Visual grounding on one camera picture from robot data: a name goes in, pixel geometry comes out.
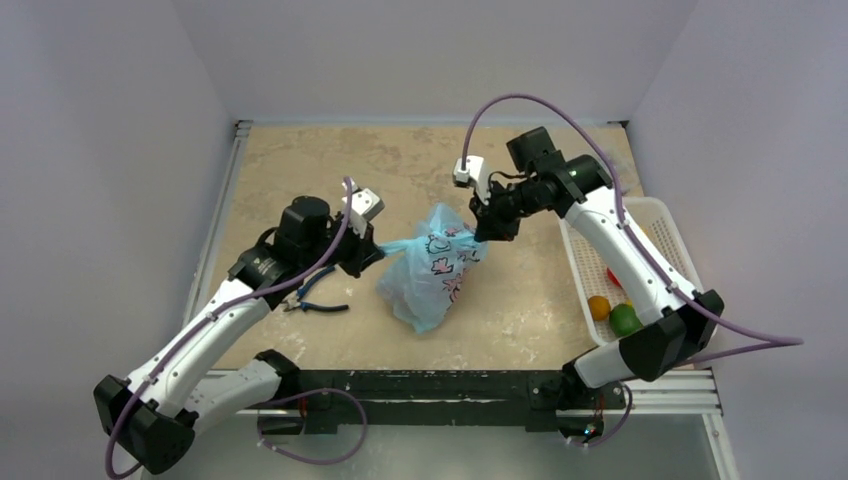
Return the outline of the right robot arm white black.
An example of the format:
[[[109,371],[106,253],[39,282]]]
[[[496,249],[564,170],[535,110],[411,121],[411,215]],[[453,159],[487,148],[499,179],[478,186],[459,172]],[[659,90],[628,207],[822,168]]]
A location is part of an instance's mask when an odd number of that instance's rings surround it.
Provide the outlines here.
[[[638,378],[653,381],[701,352],[724,302],[680,274],[650,242],[616,193],[609,171],[590,155],[567,160],[538,127],[507,144],[518,182],[491,181],[479,156],[456,161],[453,180],[471,187],[475,238],[511,241],[522,219],[553,211],[579,232],[611,269],[642,326],[598,346],[563,367],[561,392],[576,407],[596,399],[602,386]]]

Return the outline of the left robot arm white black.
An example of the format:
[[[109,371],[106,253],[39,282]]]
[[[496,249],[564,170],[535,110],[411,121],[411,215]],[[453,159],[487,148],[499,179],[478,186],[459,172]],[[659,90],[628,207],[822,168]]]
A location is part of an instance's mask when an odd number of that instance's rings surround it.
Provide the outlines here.
[[[369,189],[348,194],[337,215],[320,198],[295,198],[278,225],[238,257],[207,305],[174,339],[127,377],[105,376],[94,400],[109,436],[108,477],[127,478],[139,468],[153,474],[169,470],[199,433],[243,408],[305,410],[311,393],[301,370],[275,350],[215,381],[206,375],[315,271],[338,267],[357,278],[381,260],[371,222],[383,208]]]

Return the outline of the light blue printed plastic bag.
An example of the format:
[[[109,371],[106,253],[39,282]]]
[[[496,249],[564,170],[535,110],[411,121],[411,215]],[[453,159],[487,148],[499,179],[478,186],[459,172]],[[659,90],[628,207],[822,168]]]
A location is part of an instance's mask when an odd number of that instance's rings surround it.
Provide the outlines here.
[[[438,327],[458,301],[465,278],[488,254],[475,228],[444,203],[433,206],[411,238],[381,246],[392,260],[376,285],[393,315],[423,334]]]

